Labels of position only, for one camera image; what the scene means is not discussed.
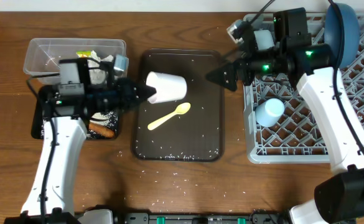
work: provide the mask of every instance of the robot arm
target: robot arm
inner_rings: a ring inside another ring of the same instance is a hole
[[[61,208],[63,212],[74,215],[74,181],[81,147],[86,139],[86,127],[81,118],[72,119],[71,116],[64,116],[52,120],[58,134],[46,186],[45,212],[51,214],[54,208]],[[40,191],[52,143],[52,128],[49,122],[44,124],[44,131],[44,146],[34,184],[21,209],[21,213],[28,212],[28,216],[40,215],[41,212]]]
[[[312,111],[320,133],[324,138],[329,151],[332,173],[334,175],[341,174],[347,176],[352,166],[355,166],[357,170],[364,169],[364,156],[358,153],[359,148],[343,119],[336,100],[333,99],[333,71],[333,68],[328,67],[314,70],[313,75],[304,74],[297,84],[297,90]],[[340,97],[349,120],[364,144],[364,129],[345,93],[340,71],[338,71],[338,89],[342,93]],[[355,180],[350,183],[360,185],[353,190],[364,191],[363,182]],[[357,205],[362,206],[360,204],[364,202],[364,199],[362,197],[356,197],[357,195],[350,192],[352,188],[338,189],[337,185],[335,189],[328,187],[327,189],[330,192],[326,192],[325,194],[338,194],[333,191],[339,190],[340,193],[345,193],[345,195],[342,195],[339,198],[340,200],[332,200],[332,197],[329,197],[327,203],[324,203],[324,198],[321,197],[321,187],[316,188],[315,195],[317,196],[317,200],[312,199],[290,210],[289,214],[293,224],[328,223],[322,218],[323,216],[328,220],[341,220],[339,218],[343,220],[346,217],[355,218],[364,216],[364,211],[357,208]],[[349,208],[350,212],[345,213],[346,211],[343,210],[344,207]]]
[[[333,71],[333,68],[328,67],[314,70],[312,75],[303,75],[297,84],[297,90],[314,115],[320,133],[329,149],[331,172],[337,175],[348,171],[348,166],[352,164],[357,169],[364,168],[364,156],[358,153],[359,148],[334,98]],[[343,107],[364,144],[364,129],[345,92],[340,71],[338,71],[337,80],[338,89],[342,94],[340,97]]]
[[[41,88],[37,102],[47,122],[37,173],[21,215],[6,218],[5,223],[78,223],[74,218],[73,188],[90,117],[100,112],[127,111],[156,92],[127,78],[116,78],[116,72],[125,69],[115,67],[125,65],[117,59],[126,61],[117,55],[112,62],[97,62],[106,71],[105,80],[98,85],[90,82],[88,58],[61,60],[60,84]],[[89,223],[89,220],[112,223],[113,218],[109,210],[94,211],[81,217],[80,222]]]

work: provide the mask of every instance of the dish rack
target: dish rack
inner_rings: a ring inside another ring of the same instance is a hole
[[[248,14],[245,20],[254,17]],[[343,84],[354,110],[364,127],[364,13],[357,14],[360,25],[360,45],[355,61],[342,69]],[[267,29],[274,38],[273,14],[263,14],[262,23],[254,28]],[[324,36],[324,13],[307,13],[308,30],[312,43],[320,44]],[[303,98],[290,86],[273,80],[287,81],[285,74],[265,81],[255,79],[244,86],[244,125],[248,159],[255,164],[304,164],[329,162],[328,150],[315,119]],[[272,127],[260,126],[255,119],[255,109],[270,98],[284,102],[285,112]]]

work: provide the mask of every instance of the plastic cup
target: plastic cup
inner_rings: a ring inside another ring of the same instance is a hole
[[[148,99],[150,103],[181,100],[187,93],[186,80],[177,75],[150,72],[147,76],[146,85],[157,90],[157,93]]]
[[[279,99],[266,100],[255,110],[256,122],[264,127],[271,127],[277,123],[284,113],[285,107]]]

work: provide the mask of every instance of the dark plastic tray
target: dark plastic tray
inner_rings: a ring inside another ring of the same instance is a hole
[[[211,50],[146,51],[141,60],[140,81],[151,71],[186,79],[187,95],[179,101],[141,104],[131,149],[140,159],[212,162],[223,154],[223,88],[206,81],[205,75],[220,66],[220,54]],[[147,126],[181,104],[192,107],[150,131]]]

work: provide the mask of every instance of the clear plastic container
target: clear plastic container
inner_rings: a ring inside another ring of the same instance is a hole
[[[126,44],[123,40],[80,39],[80,38],[35,38],[27,49],[23,71],[37,76],[59,72],[58,61],[77,58],[78,51],[92,51],[100,58],[120,54],[126,56]],[[39,78],[43,84],[60,83],[60,77]]]

